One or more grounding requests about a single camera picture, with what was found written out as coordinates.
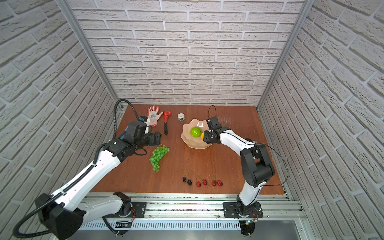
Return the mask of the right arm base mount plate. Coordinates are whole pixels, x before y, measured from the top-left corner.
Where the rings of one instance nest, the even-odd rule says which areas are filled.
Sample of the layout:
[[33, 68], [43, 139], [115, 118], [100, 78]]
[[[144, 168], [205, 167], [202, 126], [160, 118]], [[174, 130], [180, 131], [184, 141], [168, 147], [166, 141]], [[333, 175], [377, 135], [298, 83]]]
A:
[[243, 206], [241, 202], [224, 202], [225, 218], [263, 218], [263, 210], [259, 202], [255, 202], [249, 206]]

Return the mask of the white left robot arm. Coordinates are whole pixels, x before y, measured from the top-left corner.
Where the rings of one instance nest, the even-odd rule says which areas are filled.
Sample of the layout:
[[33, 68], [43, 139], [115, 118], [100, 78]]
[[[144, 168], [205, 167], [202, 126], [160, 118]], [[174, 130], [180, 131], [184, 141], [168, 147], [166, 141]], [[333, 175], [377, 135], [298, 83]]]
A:
[[95, 159], [67, 184], [51, 195], [41, 194], [35, 204], [40, 222], [60, 240], [71, 237], [82, 225], [108, 215], [129, 216], [131, 199], [116, 192], [106, 199], [82, 203], [84, 197], [111, 170], [144, 147], [158, 146], [161, 133], [141, 121], [129, 123], [125, 132], [100, 147]]

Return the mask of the green bumpy fake fruit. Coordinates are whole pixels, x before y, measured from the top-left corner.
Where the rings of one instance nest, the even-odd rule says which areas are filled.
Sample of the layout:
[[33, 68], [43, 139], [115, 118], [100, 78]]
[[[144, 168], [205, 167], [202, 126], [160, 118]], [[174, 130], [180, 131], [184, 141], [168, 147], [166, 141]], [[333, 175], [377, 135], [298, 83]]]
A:
[[194, 127], [190, 130], [190, 134], [194, 138], [199, 138], [202, 135], [202, 131], [199, 127]]

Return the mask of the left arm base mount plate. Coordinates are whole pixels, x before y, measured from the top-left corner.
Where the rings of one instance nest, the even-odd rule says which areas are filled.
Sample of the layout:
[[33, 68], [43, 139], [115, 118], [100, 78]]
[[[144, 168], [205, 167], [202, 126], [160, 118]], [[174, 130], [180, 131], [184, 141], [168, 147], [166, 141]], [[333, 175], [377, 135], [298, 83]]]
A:
[[146, 213], [146, 202], [130, 202], [129, 204], [123, 204], [123, 206], [114, 214], [106, 215], [106, 218], [133, 218], [136, 214], [136, 218], [144, 218]]

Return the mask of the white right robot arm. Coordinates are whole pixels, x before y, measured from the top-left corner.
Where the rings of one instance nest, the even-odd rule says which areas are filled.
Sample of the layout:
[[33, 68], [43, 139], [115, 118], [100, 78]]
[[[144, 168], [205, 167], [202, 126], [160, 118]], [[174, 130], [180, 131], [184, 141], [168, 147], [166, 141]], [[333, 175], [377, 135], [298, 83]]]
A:
[[222, 127], [217, 117], [207, 120], [208, 130], [204, 131], [203, 141], [207, 144], [223, 144], [241, 158], [245, 184], [238, 195], [241, 207], [254, 204], [267, 182], [275, 175], [275, 168], [264, 144], [246, 140], [227, 127]]

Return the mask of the green fake grape bunch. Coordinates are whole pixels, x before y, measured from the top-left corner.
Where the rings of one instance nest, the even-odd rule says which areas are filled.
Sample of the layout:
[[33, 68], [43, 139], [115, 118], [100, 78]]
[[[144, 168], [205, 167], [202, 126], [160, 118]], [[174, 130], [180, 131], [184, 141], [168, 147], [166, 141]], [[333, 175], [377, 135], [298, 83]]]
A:
[[170, 152], [170, 148], [167, 146], [159, 146], [153, 150], [153, 154], [150, 157], [149, 161], [155, 172], [160, 170], [160, 160], [164, 158]]

